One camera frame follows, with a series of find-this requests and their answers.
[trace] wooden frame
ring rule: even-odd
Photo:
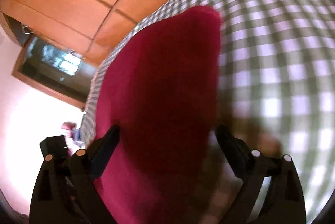
[[[19,72],[19,68],[20,68],[20,65],[21,65],[24,57],[25,57],[27,48],[30,45],[30,43],[32,42],[34,37],[35,37],[35,35],[32,34],[31,37],[28,39],[26,45],[22,48],[19,56],[16,59],[16,62],[15,62],[14,68],[13,68],[13,72],[12,72],[12,76],[17,78],[18,80],[22,81],[23,83],[39,90],[40,92],[44,92],[45,94],[47,94],[49,96],[52,96],[53,98],[61,100],[65,103],[68,103],[68,104],[70,104],[72,106],[75,106],[79,109],[84,109],[86,103],[78,101],[76,99],[73,99],[73,98],[71,98],[69,96],[66,96],[66,95],[64,95],[60,92],[57,92],[57,91],[55,91],[55,90],[53,90],[53,89],[51,89],[47,86],[44,86],[43,84],[38,83],[37,81],[35,81],[35,80],[31,79],[30,77],[27,77],[26,75]]]

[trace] glass pane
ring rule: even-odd
[[[27,48],[19,72],[54,91],[86,102],[95,68],[35,37]]]

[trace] pink wall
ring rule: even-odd
[[[11,76],[20,50],[0,27],[0,188],[14,210],[29,214],[39,143],[59,135],[64,121],[80,122],[81,112]]]

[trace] pink fabric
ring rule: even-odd
[[[220,16],[192,7],[136,34],[109,66],[96,138],[120,143],[95,187],[118,224],[171,224],[185,212],[214,125]]]

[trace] bed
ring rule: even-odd
[[[218,123],[228,117],[233,133],[250,147],[263,132],[280,140],[281,153],[291,155],[296,165],[311,223],[335,188],[335,0],[167,1],[138,23],[99,66],[81,126],[85,144],[94,139],[99,90],[117,54],[141,29],[195,5],[211,6],[224,18]],[[268,182],[264,180],[255,212]],[[210,134],[184,223],[217,223],[241,184]]]

